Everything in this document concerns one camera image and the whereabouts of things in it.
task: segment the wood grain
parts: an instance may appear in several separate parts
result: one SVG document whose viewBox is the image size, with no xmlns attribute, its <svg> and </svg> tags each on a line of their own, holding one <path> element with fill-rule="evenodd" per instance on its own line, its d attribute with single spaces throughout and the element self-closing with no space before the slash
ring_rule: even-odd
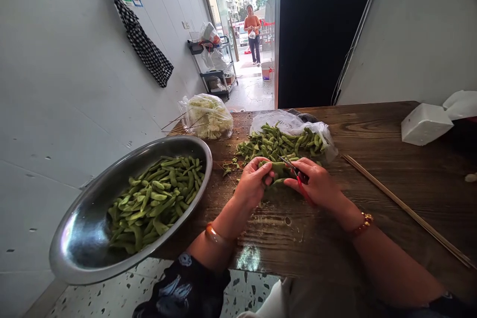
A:
<svg viewBox="0 0 477 318">
<path fill-rule="evenodd" d="M 476 262 L 477 185 L 464 182 L 464 176 L 477 171 L 477 167 L 439 140 L 424 147 L 401 141 L 400 123 L 417 105 L 394 102 L 298 110 L 327 123 L 341 153 L 356 159 Z M 240 173 L 232 173 L 232 180 L 222 178 L 219 166 L 233 158 L 236 145 L 246 139 L 258 113 L 261 112 L 233 113 L 232 137 L 208 141 L 214 170 L 205 197 L 174 238 L 154 253 L 155 257 L 176 258 L 220 213 L 232 196 Z M 344 159 L 336 158 L 327 169 L 348 198 L 373 214 L 389 237 L 449 289 L 464 299 L 477 291 L 475 270 L 463 267 Z M 366 283 L 359 257 L 333 219 L 312 209 L 304 200 L 286 197 L 256 209 L 239 240 L 231 268 L 289 277 L 319 275 L 349 285 Z"/>
</svg>

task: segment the person's right hand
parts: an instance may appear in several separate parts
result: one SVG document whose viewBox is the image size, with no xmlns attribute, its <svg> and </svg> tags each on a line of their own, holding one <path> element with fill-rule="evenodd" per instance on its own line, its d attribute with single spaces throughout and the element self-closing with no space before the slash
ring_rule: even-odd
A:
<svg viewBox="0 0 477 318">
<path fill-rule="evenodd" d="M 336 213 L 348 201 L 325 168 L 308 158 L 298 159 L 292 164 L 309 177 L 303 188 L 318 206 Z M 297 180 L 285 179 L 284 184 L 301 193 Z"/>
</svg>

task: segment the pile of edamame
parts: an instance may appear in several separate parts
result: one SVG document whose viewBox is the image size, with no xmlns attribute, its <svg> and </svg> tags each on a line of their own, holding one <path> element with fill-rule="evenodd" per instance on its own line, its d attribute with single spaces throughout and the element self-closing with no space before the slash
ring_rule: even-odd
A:
<svg viewBox="0 0 477 318">
<path fill-rule="evenodd" d="M 137 178 L 108 209 L 111 247 L 139 252 L 171 228 L 194 200 L 204 180 L 193 157 L 161 157 Z"/>
<path fill-rule="evenodd" d="M 237 145 L 236 155 L 245 157 L 244 162 L 251 161 L 254 157 L 265 157 L 273 162 L 287 157 L 295 161 L 303 157 L 317 157 L 325 151 L 325 145 L 319 134 L 305 127 L 300 135 L 293 136 L 283 133 L 277 126 L 265 124 L 262 132 L 253 132 L 249 140 Z"/>
</svg>

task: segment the scissors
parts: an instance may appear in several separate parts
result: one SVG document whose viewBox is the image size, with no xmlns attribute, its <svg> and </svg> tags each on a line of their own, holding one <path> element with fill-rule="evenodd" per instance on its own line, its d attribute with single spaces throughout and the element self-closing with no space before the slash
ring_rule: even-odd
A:
<svg viewBox="0 0 477 318">
<path fill-rule="evenodd" d="M 316 206 L 316 204 L 310 199 L 310 197 L 308 196 L 308 193 L 305 191 L 305 189 L 303 188 L 303 184 L 307 184 L 308 183 L 308 176 L 305 175 L 305 173 L 303 173 L 301 170 L 299 170 L 296 166 L 294 166 L 293 164 L 291 164 L 287 159 L 281 157 L 281 156 L 278 156 L 286 165 L 288 165 L 293 173 L 293 175 L 295 176 L 296 180 L 298 181 L 298 186 L 300 187 L 300 191 L 302 193 L 302 195 L 305 197 L 306 201 L 309 203 L 310 206 L 314 207 Z"/>
</svg>

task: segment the metal bowl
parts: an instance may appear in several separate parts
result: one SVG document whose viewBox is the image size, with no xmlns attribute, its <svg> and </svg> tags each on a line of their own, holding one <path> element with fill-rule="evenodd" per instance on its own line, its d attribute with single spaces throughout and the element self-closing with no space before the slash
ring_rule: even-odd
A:
<svg viewBox="0 0 477 318">
<path fill-rule="evenodd" d="M 128 178 L 139 175 L 160 156 L 193 156 L 205 163 L 205 177 L 194 201 L 163 236 L 129 256 L 109 249 L 108 208 L 129 187 Z M 202 140 L 173 136 L 146 144 L 106 169 L 75 200 L 60 222 L 50 246 L 53 273 L 71 285 L 87 285 L 114 277 L 148 257 L 166 242 L 197 207 L 212 172 L 212 154 Z"/>
</svg>

